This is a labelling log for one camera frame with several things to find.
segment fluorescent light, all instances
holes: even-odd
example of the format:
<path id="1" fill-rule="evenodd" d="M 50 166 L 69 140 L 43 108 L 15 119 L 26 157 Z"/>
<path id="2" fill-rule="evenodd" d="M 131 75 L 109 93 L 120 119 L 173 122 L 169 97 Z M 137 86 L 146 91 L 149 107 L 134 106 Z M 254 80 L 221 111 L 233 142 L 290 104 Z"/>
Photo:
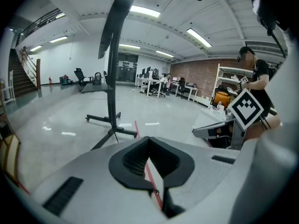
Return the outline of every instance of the fluorescent light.
<path id="1" fill-rule="evenodd" d="M 31 49 L 30 51 L 35 51 L 35 50 L 37 50 L 37 49 L 40 49 L 42 46 L 41 45 L 39 45 L 39 46 L 37 46 L 37 47 L 34 47 L 33 49 Z"/>
<path id="2" fill-rule="evenodd" d="M 163 54 L 163 55 L 166 55 L 166 56 L 173 57 L 172 55 L 166 54 L 166 53 L 164 53 L 164 52 L 162 52 L 162 51 L 158 51 L 158 50 L 156 50 L 156 52 L 157 52 L 157 53 L 160 53 L 160 54 Z"/>
<path id="3" fill-rule="evenodd" d="M 65 16 L 65 14 L 64 14 L 64 13 L 61 13 L 61 14 L 59 14 L 59 15 L 56 16 L 56 19 L 57 19 L 57 18 L 64 17 L 64 16 Z"/>
<path id="4" fill-rule="evenodd" d="M 59 38 L 57 38 L 57 39 L 55 39 L 55 40 L 53 40 L 53 41 L 50 41 L 50 43 L 58 42 L 58 41 L 60 41 L 60 40 L 64 40 L 64 39 L 67 39 L 67 36 L 59 37 Z"/>
<path id="5" fill-rule="evenodd" d="M 137 12 L 137 13 L 143 13 L 143 14 L 147 14 L 153 17 L 158 17 L 160 15 L 159 12 L 147 9 L 147 8 L 143 8 L 143 7 L 137 7 L 137 6 L 132 6 L 130 9 L 131 12 Z"/>
<path id="6" fill-rule="evenodd" d="M 120 44 L 120 46 L 122 46 L 122 47 L 130 47 L 130 48 L 140 49 L 140 47 L 131 46 L 131 45 L 125 45 L 125 44 Z"/>
<path id="7" fill-rule="evenodd" d="M 201 35 L 197 34 L 195 31 L 193 31 L 192 29 L 188 29 L 187 33 L 189 33 L 190 35 L 194 36 L 196 39 L 198 39 L 202 44 L 204 44 L 206 47 L 210 48 L 212 47 L 212 45 L 210 43 L 208 43 Z"/>

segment black stand base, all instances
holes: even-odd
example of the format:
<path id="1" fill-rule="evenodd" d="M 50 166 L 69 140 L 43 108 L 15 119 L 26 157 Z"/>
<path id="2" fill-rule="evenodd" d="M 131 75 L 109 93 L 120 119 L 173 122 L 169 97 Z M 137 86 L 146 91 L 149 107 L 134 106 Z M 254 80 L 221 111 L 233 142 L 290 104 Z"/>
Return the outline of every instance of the black stand base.
<path id="1" fill-rule="evenodd" d="M 116 114 L 116 118 L 119 118 L 120 116 L 121 116 L 121 112 L 118 112 Z M 93 115 L 88 114 L 85 119 L 87 121 L 89 121 L 89 119 L 94 119 L 94 120 L 98 120 L 98 121 L 103 121 L 103 122 L 106 122 L 106 123 L 110 123 L 109 122 L 109 117 L 103 117 L 102 118 L 102 117 L 93 116 Z M 136 131 L 126 130 L 126 129 L 121 128 L 121 127 L 116 127 L 115 129 L 111 128 L 108 131 L 108 133 L 91 150 L 95 150 L 97 148 L 102 147 L 107 142 L 107 140 L 114 134 L 114 132 L 116 132 L 116 133 L 125 133 L 125 134 L 128 134 L 128 135 L 133 135 L 134 138 L 137 137 L 137 132 Z"/>

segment floor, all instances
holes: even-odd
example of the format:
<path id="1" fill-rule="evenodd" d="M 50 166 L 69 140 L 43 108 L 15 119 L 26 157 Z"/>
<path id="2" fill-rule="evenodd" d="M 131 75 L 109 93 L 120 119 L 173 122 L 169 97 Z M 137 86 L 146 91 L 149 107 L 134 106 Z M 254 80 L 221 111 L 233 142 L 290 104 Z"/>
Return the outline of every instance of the floor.
<path id="1" fill-rule="evenodd" d="M 146 98 L 140 89 L 116 86 L 116 112 L 119 126 L 136 131 L 140 136 L 159 136 L 190 145 L 205 146 L 192 134 L 192 126 L 202 108 L 197 103 L 170 96 Z M 16 132 L 21 140 L 18 167 L 19 180 L 32 191 L 45 177 L 88 152 L 110 129 L 108 123 L 90 120 L 87 114 L 107 116 L 104 92 L 74 94 L 43 114 L 30 119 Z M 117 133 L 119 142 L 132 136 Z M 112 136 L 106 144 L 117 143 Z"/>
<path id="2" fill-rule="evenodd" d="M 15 102 L 10 102 L 5 106 L 7 114 L 11 114 L 15 112 L 16 110 L 22 108 L 23 106 L 29 104 L 30 102 L 35 101 L 36 99 L 40 97 L 45 97 L 49 94 L 52 94 L 54 92 L 58 92 L 60 90 L 64 90 L 71 87 L 70 85 L 60 85 L 60 84 L 53 84 L 53 85 L 42 85 L 42 89 L 40 91 L 34 91 L 29 94 L 20 96 L 16 98 Z"/>

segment ceiling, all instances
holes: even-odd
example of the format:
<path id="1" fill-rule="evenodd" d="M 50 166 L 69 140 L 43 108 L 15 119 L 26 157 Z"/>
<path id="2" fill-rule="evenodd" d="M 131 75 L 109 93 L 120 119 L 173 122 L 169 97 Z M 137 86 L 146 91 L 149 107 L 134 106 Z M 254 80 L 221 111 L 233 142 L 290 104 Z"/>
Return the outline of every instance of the ceiling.
<path id="1" fill-rule="evenodd" d="M 31 0 L 32 7 L 18 10 L 26 16 L 36 13 L 40 0 Z M 44 7 L 58 7 L 70 22 L 80 26 L 88 35 L 101 33 L 114 0 L 47 0 Z M 145 54 L 168 62 L 205 59 L 208 57 L 236 57 L 239 49 L 248 43 L 258 54 L 273 63 L 283 61 L 272 37 L 257 22 L 251 0 L 134 0 L 133 5 L 161 12 L 158 18 L 130 12 L 124 22 L 121 42 L 138 45 L 140 50 L 120 48 L 121 51 Z M 211 45 L 206 48 L 186 31 L 192 28 Z M 274 32 L 283 49 L 282 33 Z M 174 58 L 157 55 L 156 50 Z"/>

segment person sitting at desk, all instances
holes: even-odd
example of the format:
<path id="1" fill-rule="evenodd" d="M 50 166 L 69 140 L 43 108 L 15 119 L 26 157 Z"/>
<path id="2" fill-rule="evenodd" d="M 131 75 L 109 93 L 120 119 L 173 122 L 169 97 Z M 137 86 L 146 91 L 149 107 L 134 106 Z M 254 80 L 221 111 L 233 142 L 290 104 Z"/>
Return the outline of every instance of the person sitting at desk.
<path id="1" fill-rule="evenodd" d="M 161 77 L 161 78 L 157 77 L 157 80 L 162 81 L 166 85 L 166 88 L 167 88 L 167 86 L 169 88 L 170 87 L 170 83 L 171 83 L 171 80 L 169 79 L 170 76 L 171 76 L 171 74 L 168 73 L 166 77 Z M 157 82 L 155 84 L 151 84 L 148 87 L 149 88 L 149 95 L 152 95 L 151 90 L 153 88 L 158 89 L 159 85 L 160 85 L 160 83 L 157 83 Z M 146 88 L 145 90 L 141 91 L 140 93 L 145 93 L 146 94 L 148 92 L 148 90 L 147 90 L 148 88 Z"/>

